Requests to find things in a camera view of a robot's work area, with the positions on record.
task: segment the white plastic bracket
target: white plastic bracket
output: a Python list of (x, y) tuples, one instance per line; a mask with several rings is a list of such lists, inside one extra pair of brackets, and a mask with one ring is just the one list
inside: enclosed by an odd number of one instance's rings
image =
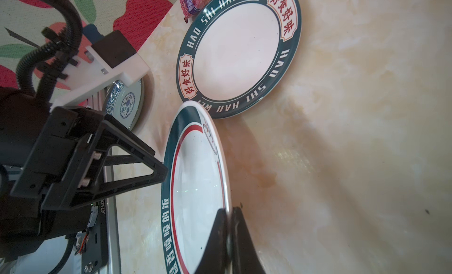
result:
[(77, 105), (117, 79), (121, 80), (126, 86), (130, 86), (149, 71), (149, 66), (138, 53), (116, 67), (110, 68), (91, 46), (87, 46), (86, 50), (89, 52), (88, 57), (93, 58), (93, 61), (88, 63), (78, 56), (74, 57), (74, 60), (78, 62), (77, 66), (68, 64), (63, 71), (68, 77), (58, 79), (60, 83), (67, 85), (71, 90), (56, 98), (50, 111), (56, 106)]

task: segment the black mount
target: black mount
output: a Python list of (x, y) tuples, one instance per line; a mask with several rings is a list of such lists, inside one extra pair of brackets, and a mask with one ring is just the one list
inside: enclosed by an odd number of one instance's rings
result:
[(224, 274), (229, 262), (232, 262), (233, 274), (265, 274), (240, 207), (232, 209), (230, 241), (227, 230), (226, 211), (219, 209), (206, 249), (194, 274)]
[[(118, 146), (130, 155), (107, 156)], [(45, 198), (41, 210), (73, 210), (161, 183), (168, 169), (142, 140), (110, 115), (84, 107), (55, 107), (33, 146), (11, 196)], [(107, 165), (144, 163), (151, 175), (104, 183)]]

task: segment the ceramic plate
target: ceramic plate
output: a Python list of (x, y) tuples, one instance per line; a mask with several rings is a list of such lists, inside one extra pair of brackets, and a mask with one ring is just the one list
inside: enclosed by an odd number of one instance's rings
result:
[(245, 111), (284, 75), (301, 30), (298, 0), (212, 0), (179, 50), (180, 97), (199, 102), (214, 119)]
[(104, 111), (115, 117), (127, 129), (132, 130), (143, 105), (143, 93), (141, 79), (129, 87), (117, 80), (110, 86), (107, 93)]
[(162, 242), (168, 274), (194, 273), (218, 209), (230, 206), (229, 180), (217, 130), (195, 101), (182, 104), (169, 132), (162, 183)]

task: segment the blue and white porcelain plate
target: blue and white porcelain plate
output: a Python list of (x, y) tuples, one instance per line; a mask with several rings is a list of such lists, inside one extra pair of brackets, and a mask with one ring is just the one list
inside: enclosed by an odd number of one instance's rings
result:
[(129, 87), (117, 80), (110, 86), (107, 93), (104, 111), (132, 130), (141, 111), (143, 93), (144, 86), (141, 79)]
[(285, 74), (301, 30), (298, 0), (212, 0), (179, 50), (181, 99), (200, 103), (213, 119), (242, 113)]

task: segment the floral pattern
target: floral pattern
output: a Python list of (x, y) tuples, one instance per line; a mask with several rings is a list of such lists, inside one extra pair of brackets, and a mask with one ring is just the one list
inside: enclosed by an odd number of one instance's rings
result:
[(125, 119), (129, 117), (130, 113), (132, 113), (134, 105), (135, 105), (135, 95), (133, 93), (128, 93), (121, 103), (120, 107), (121, 118)]
[[(3, 0), (10, 17), (2, 21), (0, 28), (0, 86), (17, 87), (15, 76), (12, 74), (20, 58), (44, 43), (39, 34), (45, 26), (58, 32), (63, 22), (55, 22), (50, 6), (37, 0)], [(166, 15), (175, 0), (70, 0), (76, 6), (83, 25), (93, 23), (101, 34), (106, 35), (113, 30), (120, 30), (132, 46), (138, 50), (152, 33), (157, 24)], [(122, 10), (118, 17), (111, 17), (105, 9)], [(78, 56), (87, 60), (84, 52), (91, 43), (83, 37)], [(36, 86), (42, 73), (35, 70), (33, 84)], [(69, 90), (62, 83), (57, 83), (51, 102), (57, 96)]]
[(116, 103), (117, 96), (121, 92), (122, 88), (124, 87), (124, 84), (117, 80), (112, 85), (111, 92), (109, 94), (109, 99), (107, 101), (107, 105), (105, 107), (105, 113), (113, 116), (114, 111), (114, 105)]

